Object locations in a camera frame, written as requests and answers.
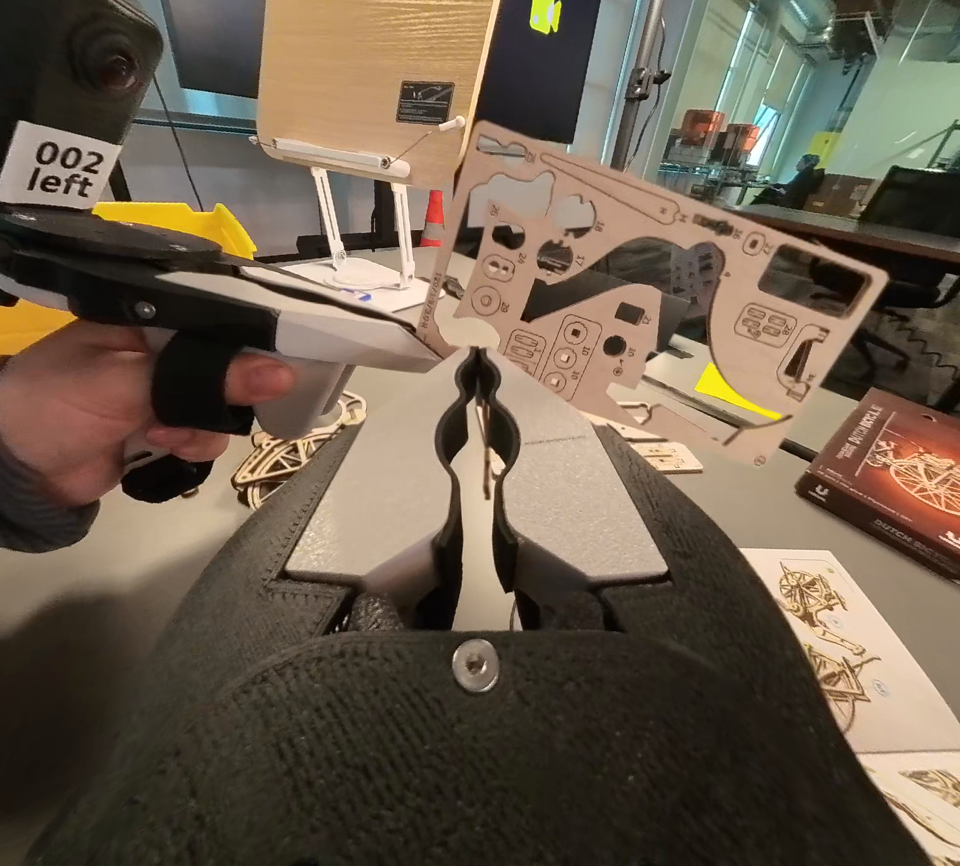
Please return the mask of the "person's left hand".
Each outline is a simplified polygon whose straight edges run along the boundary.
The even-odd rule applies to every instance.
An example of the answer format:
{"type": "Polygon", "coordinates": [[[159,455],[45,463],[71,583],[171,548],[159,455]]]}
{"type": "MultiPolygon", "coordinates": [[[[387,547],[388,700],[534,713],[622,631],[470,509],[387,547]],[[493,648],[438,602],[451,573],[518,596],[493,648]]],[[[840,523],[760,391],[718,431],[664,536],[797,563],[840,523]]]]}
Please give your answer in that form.
{"type": "Polygon", "coordinates": [[[2,443],[48,498],[68,508],[120,483],[130,440],[187,462],[218,458],[229,436],[154,420],[153,365],[139,329],[72,322],[6,363],[2,443]]]}

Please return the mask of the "assembled wooden wheel model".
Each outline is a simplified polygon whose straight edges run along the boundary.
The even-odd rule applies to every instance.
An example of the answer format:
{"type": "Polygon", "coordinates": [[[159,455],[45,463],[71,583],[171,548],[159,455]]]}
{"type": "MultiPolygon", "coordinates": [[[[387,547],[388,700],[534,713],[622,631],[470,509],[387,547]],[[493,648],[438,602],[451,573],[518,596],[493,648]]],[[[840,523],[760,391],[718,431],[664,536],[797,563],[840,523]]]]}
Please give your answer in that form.
{"type": "Polygon", "coordinates": [[[231,476],[240,505],[252,511],[260,509],[332,440],[362,425],[367,412],[364,397],[343,392],[330,417],[299,439],[282,440],[263,430],[254,432],[250,437],[252,451],[231,476]]]}

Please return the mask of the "printed instruction booklet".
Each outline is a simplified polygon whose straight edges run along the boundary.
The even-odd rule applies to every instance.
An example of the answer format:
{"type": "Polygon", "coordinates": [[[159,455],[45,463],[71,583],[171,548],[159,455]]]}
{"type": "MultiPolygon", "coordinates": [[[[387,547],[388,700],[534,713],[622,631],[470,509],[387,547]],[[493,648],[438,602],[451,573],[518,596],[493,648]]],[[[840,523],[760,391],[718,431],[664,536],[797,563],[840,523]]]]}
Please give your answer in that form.
{"type": "Polygon", "coordinates": [[[832,553],[742,553],[786,617],[872,782],[931,863],[957,865],[957,715],[832,553]]]}

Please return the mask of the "black office chair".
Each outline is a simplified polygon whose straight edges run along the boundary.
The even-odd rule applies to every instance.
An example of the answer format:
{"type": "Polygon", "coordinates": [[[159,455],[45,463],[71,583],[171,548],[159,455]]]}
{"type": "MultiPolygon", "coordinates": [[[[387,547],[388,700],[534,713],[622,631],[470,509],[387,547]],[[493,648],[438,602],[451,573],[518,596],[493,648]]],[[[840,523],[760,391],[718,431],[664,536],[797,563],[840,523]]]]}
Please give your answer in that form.
{"type": "MultiPolygon", "coordinates": [[[[957,239],[959,173],[893,166],[873,193],[861,221],[899,230],[957,239]]],[[[938,290],[947,272],[941,264],[905,253],[885,254],[881,267],[892,281],[938,290]]]]}

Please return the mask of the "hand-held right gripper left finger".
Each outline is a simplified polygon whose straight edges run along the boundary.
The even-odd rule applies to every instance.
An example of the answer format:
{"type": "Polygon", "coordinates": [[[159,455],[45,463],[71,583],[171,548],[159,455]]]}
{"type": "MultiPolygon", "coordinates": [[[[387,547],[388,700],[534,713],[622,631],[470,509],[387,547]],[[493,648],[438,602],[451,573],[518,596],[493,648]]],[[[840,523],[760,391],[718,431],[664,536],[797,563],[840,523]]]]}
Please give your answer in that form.
{"type": "Polygon", "coordinates": [[[459,481],[481,351],[465,348],[374,410],[285,565],[288,578],[387,596],[416,628],[452,627],[463,578],[459,481]]]}

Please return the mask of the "yellow sticky note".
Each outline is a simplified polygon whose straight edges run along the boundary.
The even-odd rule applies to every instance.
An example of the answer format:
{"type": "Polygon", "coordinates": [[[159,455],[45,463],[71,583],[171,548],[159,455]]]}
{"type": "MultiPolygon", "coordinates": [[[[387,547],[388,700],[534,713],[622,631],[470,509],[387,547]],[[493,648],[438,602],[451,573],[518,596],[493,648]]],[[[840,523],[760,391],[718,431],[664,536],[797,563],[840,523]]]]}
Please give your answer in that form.
{"type": "Polygon", "coordinates": [[[792,414],[778,413],[759,405],[734,390],[714,363],[707,362],[695,378],[693,396],[703,403],[742,419],[750,425],[790,422],[792,414]]]}

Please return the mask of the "wooden book stand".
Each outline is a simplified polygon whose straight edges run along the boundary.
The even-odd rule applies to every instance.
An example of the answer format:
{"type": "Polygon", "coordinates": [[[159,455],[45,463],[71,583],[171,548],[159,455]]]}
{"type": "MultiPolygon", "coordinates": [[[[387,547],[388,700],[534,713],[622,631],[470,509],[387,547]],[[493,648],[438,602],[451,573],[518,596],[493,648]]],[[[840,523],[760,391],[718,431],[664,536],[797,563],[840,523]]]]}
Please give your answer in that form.
{"type": "Polygon", "coordinates": [[[423,305],[408,188],[449,183],[467,148],[501,0],[266,0],[256,142],[309,169],[329,257],[295,274],[396,313],[423,305]],[[350,257],[330,173],[387,184],[400,266],[350,257]]]}

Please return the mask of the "orange traffic cone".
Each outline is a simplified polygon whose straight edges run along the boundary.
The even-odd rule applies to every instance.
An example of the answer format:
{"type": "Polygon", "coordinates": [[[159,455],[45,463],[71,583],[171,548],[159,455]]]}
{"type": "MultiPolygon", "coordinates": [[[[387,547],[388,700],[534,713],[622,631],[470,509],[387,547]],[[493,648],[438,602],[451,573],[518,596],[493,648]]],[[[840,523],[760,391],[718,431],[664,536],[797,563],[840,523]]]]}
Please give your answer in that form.
{"type": "Polygon", "coordinates": [[[418,243],[420,248],[440,248],[444,245],[447,234],[444,197],[445,194],[440,189],[429,191],[423,229],[418,243]]]}

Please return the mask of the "dark red model kit box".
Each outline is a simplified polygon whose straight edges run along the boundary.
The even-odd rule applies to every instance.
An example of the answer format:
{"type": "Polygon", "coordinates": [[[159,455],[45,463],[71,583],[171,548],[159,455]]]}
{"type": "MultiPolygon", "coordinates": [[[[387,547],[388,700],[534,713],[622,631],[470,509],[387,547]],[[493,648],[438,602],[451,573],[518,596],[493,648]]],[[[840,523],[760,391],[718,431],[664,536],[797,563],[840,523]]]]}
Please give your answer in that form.
{"type": "Polygon", "coordinates": [[[800,476],[796,493],[959,582],[959,419],[870,389],[800,476]]]}

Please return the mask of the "yellow plastic bin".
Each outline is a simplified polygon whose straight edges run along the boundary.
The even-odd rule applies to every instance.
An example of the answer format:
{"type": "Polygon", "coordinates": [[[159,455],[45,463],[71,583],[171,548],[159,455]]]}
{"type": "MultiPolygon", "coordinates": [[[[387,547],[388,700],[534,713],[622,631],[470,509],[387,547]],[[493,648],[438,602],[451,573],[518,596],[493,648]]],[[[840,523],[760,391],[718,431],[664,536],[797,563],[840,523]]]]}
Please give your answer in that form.
{"type": "MultiPolygon", "coordinates": [[[[183,202],[101,201],[92,214],[110,221],[163,228],[208,239],[228,254],[248,260],[258,251],[234,214],[218,203],[211,212],[197,212],[183,202]]],[[[58,331],[75,318],[72,314],[27,301],[1,308],[1,355],[16,355],[58,331]]]]}

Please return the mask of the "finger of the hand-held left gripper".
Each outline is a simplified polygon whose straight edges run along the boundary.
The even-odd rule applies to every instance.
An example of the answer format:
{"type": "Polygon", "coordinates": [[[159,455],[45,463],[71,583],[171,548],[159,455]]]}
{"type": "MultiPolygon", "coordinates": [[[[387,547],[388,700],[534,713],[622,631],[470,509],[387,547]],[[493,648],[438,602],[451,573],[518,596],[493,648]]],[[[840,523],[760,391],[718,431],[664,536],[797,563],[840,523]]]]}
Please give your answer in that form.
{"type": "Polygon", "coordinates": [[[390,320],[410,334],[417,332],[417,327],[409,320],[404,320],[395,311],[386,308],[378,298],[380,293],[391,293],[393,290],[361,290],[350,286],[345,289],[333,288],[309,278],[277,270],[266,266],[241,267],[239,275],[247,282],[283,296],[289,296],[315,304],[326,304],[342,310],[353,309],[354,312],[370,314],[383,320],[390,320]]]}
{"type": "Polygon", "coordinates": [[[426,372],[443,360],[416,333],[390,320],[279,295],[240,276],[171,272],[159,281],[273,313],[276,326],[266,350],[284,357],[409,372],[426,372]]]}

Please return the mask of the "long dark table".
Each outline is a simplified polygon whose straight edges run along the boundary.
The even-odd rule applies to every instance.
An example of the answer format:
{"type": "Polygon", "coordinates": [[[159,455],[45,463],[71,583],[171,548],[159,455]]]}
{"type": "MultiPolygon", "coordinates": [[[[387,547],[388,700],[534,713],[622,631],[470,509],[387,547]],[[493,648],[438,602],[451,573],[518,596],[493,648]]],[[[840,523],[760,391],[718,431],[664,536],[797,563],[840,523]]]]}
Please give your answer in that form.
{"type": "Polygon", "coordinates": [[[739,215],[799,238],[818,242],[860,262],[875,265],[891,281],[939,289],[947,279],[958,279],[959,241],[883,224],[824,214],[748,205],[739,215]]]}

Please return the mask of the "black light stand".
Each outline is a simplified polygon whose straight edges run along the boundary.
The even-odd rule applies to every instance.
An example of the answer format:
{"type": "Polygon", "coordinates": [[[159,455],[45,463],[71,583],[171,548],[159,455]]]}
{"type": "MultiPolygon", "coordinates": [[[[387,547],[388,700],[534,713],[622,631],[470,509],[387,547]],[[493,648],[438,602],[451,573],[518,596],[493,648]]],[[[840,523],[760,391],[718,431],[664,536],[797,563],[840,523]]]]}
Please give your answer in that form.
{"type": "Polygon", "coordinates": [[[649,0],[647,4],[635,60],[626,82],[623,108],[610,159],[611,167],[620,172],[624,172],[632,162],[641,105],[650,98],[651,90],[657,84],[656,76],[661,71],[656,64],[655,44],[661,30],[664,4],[665,0],[649,0]]]}

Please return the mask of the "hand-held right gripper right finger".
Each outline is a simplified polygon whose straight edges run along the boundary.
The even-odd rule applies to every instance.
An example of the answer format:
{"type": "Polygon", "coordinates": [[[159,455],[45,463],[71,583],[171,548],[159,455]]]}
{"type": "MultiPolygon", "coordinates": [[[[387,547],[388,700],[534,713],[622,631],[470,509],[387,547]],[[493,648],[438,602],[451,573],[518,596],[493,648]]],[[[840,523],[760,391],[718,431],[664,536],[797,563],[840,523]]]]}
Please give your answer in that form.
{"type": "Polygon", "coordinates": [[[596,427],[499,353],[478,351],[493,485],[493,554],[524,630],[569,601],[669,582],[668,564],[596,427]]]}

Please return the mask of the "person's left forearm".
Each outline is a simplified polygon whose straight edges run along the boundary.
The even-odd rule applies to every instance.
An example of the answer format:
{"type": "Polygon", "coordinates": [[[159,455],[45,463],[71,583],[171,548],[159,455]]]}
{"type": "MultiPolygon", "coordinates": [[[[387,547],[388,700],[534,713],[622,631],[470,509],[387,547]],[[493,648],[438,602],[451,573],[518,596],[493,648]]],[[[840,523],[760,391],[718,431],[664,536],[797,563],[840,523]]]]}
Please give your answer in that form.
{"type": "Polygon", "coordinates": [[[100,511],[102,451],[83,440],[2,428],[2,547],[47,552],[80,541],[100,511]]]}

